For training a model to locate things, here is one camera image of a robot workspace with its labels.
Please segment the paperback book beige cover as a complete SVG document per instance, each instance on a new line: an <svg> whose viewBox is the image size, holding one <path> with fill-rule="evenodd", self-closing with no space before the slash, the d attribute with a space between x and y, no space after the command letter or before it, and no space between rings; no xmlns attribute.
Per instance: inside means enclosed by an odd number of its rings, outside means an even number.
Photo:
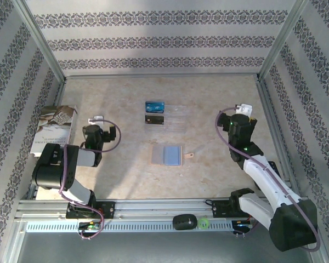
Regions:
<svg viewBox="0 0 329 263"><path fill-rule="evenodd" d="M78 110L76 105L42 108L30 154L40 157L47 143L64 146L74 135Z"/></svg>

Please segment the thin aluminium frame rail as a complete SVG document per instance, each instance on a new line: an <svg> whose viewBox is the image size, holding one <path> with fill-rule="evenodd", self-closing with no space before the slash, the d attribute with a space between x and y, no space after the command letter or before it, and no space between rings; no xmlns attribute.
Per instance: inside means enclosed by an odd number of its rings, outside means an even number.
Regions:
<svg viewBox="0 0 329 263"><path fill-rule="evenodd" d="M182 78L182 77L258 77L257 73L136 73L123 75L74 75L67 76L66 80L77 79L119 79L119 78Z"/></svg>

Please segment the clear acrylic card tray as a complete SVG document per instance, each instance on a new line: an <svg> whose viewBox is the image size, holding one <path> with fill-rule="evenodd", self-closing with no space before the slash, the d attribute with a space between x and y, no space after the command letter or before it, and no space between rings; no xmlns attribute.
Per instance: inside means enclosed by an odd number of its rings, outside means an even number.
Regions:
<svg viewBox="0 0 329 263"><path fill-rule="evenodd" d="M164 125L149 125L145 124L145 131L154 134L185 134L186 132L186 117L188 109L186 106L165 104L164 113L146 113L145 115L164 116Z"/></svg>

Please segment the wide aluminium frame rail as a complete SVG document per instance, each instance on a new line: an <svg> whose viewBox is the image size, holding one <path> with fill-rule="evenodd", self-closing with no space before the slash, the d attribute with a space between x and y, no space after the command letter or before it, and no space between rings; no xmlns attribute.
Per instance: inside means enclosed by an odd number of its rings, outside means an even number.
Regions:
<svg viewBox="0 0 329 263"><path fill-rule="evenodd" d="M202 198L189 199L114 199L115 221L171 221L179 214L212 218L212 208ZM63 200L22 200L15 212L16 221L65 220L68 203Z"/></svg>

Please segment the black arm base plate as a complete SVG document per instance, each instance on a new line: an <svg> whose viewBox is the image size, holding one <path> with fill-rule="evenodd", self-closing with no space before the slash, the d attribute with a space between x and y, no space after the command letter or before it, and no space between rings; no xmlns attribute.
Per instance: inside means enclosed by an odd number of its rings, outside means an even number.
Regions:
<svg viewBox="0 0 329 263"><path fill-rule="evenodd" d="M100 211L105 219L113 219L115 212L115 202L96 201L92 207ZM100 215L90 209L82 208L69 203L66 211L67 219L100 219Z"/></svg>
<svg viewBox="0 0 329 263"><path fill-rule="evenodd" d="M252 215L245 213L239 206L231 204L229 200L212 201L212 215L214 218L250 218Z"/></svg>

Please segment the black credit card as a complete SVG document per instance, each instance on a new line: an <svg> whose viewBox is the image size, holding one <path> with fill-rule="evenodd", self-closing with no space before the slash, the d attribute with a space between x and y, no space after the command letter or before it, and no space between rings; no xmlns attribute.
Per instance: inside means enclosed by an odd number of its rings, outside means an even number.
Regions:
<svg viewBox="0 0 329 263"><path fill-rule="evenodd" d="M145 115L145 124L164 125L164 116Z"/></svg>

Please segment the black desk calculator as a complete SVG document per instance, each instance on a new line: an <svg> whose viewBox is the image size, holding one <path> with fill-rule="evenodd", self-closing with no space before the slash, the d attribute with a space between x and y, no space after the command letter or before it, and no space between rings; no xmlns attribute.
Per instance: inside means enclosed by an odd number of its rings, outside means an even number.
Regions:
<svg viewBox="0 0 329 263"><path fill-rule="evenodd" d="M269 170L269 171L273 171L281 180L282 180L282 176L278 170L278 167L276 165L276 162L274 161L267 161L267 163L264 164L264 170Z"/></svg>

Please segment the black oval remote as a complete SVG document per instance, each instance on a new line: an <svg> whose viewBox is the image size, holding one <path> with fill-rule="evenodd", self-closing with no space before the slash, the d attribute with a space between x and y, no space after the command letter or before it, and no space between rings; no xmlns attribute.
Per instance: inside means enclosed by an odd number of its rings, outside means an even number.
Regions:
<svg viewBox="0 0 329 263"><path fill-rule="evenodd" d="M177 231L193 230L197 227L197 217L194 214L177 215L173 218L172 224Z"/></svg>

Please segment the aluminium frame side rail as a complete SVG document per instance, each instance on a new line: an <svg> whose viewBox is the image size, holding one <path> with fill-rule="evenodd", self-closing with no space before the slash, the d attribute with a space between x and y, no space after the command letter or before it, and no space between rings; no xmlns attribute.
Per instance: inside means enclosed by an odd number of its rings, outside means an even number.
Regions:
<svg viewBox="0 0 329 263"><path fill-rule="evenodd" d="M273 111L273 106L271 100L269 99L267 89L264 83L262 83L258 79L256 80L256 86L266 116L266 121L269 126L276 154L279 159L283 179L290 185L291 189L299 195L300 191L298 189L298 185L294 177L294 171L282 140L282 134L279 130L277 122L277 115Z"/></svg>
<svg viewBox="0 0 329 263"><path fill-rule="evenodd" d="M53 96L46 101L44 106L56 106L56 105L61 104L61 100L62 100L62 96L64 93L66 83L67 83L67 80L64 80L61 82L61 84L58 87L58 89L56 90L55 94L53 94ZM28 200L35 199L36 186L32 182L32 171L34 170L34 167L38 161L38 158L34 154L30 154L30 161L31 161L31 167L32 167L32 169L30 170L30 173L29 173L30 181L29 181L29 185L27 188L27 192L23 196L23 199L28 199Z"/></svg>

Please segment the small circuit board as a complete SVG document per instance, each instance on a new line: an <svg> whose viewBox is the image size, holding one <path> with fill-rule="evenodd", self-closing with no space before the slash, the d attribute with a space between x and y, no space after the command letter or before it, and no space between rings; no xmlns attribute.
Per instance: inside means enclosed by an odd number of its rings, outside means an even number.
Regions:
<svg viewBox="0 0 329 263"><path fill-rule="evenodd" d="M249 228L251 229L253 227L253 224L250 221L242 220L242 221L233 221L233 228Z"/></svg>
<svg viewBox="0 0 329 263"><path fill-rule="evenodd" d="M100 230L101 224L98 222L80 222L78 226L79 231L98 231Z"/></svg>

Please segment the aluminium frame post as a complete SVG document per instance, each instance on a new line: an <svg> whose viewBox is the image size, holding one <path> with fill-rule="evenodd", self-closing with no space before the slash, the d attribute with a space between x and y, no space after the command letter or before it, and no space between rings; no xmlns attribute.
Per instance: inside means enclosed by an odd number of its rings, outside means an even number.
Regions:
<svg viewBox="0 0 329 263"><path fill-rule="evenodd" d="M65 82L66 77L56 57L54 56L46 38L44 37L38 23L36 22L34 15L30 11L26 1L25 0L11 0L11 1L14 5L14 8L19 13L22 21L30 31L31 36L33 37L38 48L41 50L42 54L44 55L44 58L46 59L49 67L52 69L58 81Z"/></svg>
<svg viewBox="0 0 329 263"><path fill-rule="evenodd" d="M257 78L260 82L263 81L269 69L271 68L273 62L275 61L276 57L278 56L281 48L283 47L286 39L288 38L289 34L291 33L293 27L295 26L297 20L301 16L302 11L304 10L305 6L308 4L309 0L296 0L292 9L290 10L280 32L278 33L274 44L272 45L268 55L266 56L261 69L257 74Z"/></svg>

